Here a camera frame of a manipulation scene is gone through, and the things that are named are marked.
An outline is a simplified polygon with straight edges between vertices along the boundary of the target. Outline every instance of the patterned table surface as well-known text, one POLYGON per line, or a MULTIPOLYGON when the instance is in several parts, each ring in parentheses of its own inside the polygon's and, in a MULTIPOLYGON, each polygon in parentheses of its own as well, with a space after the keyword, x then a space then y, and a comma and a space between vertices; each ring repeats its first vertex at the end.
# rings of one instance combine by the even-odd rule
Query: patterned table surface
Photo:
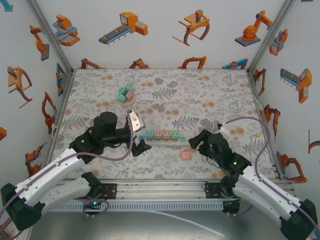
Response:
MULTIPOLYGON (((244 70, 79 69, 75 73, 60 133, 72 123, 81 123, 85 128, 75 125, 67 129, 56 142, 52 159, 92 126, 94 118, 104 111, 117 114, 118 127, 123 127, 128 108, 117 102, 117 93, 126 84, 133 85, 137 97, 130 109, 143 117, 150 130, 185 130, 197 135, 204 128, 212 132, 215 113, 215 125, 237 117, 258 117, 244 70), (244 101, 244 111, 236 114, 243 108, 244 101)), ((244 119, 230 123, 228 128, 232 150, 254 163, 265 143, 261 125, 244 119)), ((120 157, 125 152, 125 144, 122 144, 115 149, 106 147, 103 155, 120 157)), ((275 177, 267 150, 260 157, 258 166, 266 177, 275 177)), ((209 165, 204 156, 187 146, 153 146, 138 157, 130 154, 118 162, 95 158, 68 178, 77 178, 84 172, 93 172, 100 179, 220 179, 224 176, 220 169, 209 165), (191 160, 181 160, 184 150, 190 150, 191 160)))

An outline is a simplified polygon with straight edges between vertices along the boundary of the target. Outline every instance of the pink block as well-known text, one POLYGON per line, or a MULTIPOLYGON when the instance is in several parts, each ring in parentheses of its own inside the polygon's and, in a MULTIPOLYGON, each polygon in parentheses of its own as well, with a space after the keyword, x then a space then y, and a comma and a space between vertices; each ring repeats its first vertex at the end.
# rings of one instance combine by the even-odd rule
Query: pink block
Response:
POLYGON ((189 151, 182 151, 181 152, 181 160, 191 160, 190 152, 189 151))
POLYGON ((155 131, 153 138, 154 139, 162 139, 162 131, 155 131))
POLYGON ((131 101, 131 99, 134 97, 134 93, 132 91, 128 91, 125 95, 125 98, 128 100, 128 101, 131 101))
POLYGON ((171 139, 171 132, 170 131, 163 131, 162 132, 162 139, 171 139))

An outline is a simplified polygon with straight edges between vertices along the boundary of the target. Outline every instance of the green block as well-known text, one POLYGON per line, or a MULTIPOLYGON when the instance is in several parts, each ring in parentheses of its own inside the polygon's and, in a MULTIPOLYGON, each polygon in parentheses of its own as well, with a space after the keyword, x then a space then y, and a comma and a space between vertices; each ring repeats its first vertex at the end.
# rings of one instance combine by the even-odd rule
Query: green block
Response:
POLYGON ((171 139, 172 140, 179 140, 180 133, 178 131, 172 131, 171 132, 171 139))
POLYGON ((128 84, 127 86, 125 86, 125 90, 127 92, 130 92, 130 91, 133 92, 135 89, 134 89, 134 87, 132 85, 128 84))

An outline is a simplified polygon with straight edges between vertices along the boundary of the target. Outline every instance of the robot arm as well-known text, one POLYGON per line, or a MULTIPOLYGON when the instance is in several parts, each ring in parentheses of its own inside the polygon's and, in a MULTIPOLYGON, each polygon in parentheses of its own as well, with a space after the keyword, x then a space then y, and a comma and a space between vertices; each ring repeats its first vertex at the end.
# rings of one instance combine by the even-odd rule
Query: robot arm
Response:
POLYGON ((222 196, 232 198, 236 195, 247 200, 272 218, 288 240, 305 240, 312 233, 314 225, 310 218, 316 224, 318 219, 316 207, 310 200, 301 201, 257 172, 249 160, 232 152, 220 132, 212 134, 203 130, 189 140, 193 149, 201 142, 200 154, 214 160, 226 174, 220 182, 222 196))
MULTIPOLYGON (((144 140, 138 145, 134 143, 134 132, 144 127, 143 120, 137 114, 128 111, 124 128, 116 129, 117 120, 117 115, 112 112, 101 113, 93 120, 93 127, 78 136, 68 149, 41 171, 16 186, 11 183, 3 186, 1 197, 4 209, 0 211, 0 217, 6 210, 16 228, 22 231, 63 202, 79 197, 92 199, 101 194, 101 182, 91 172, 84 173, 71 183, 54 187, 68 174, 101 155, 105 147, 126 143, 134 157, 151 149, 144 140)), ((129 152, 117 159, 103 158, 118 161, 128 155, 129 152)))

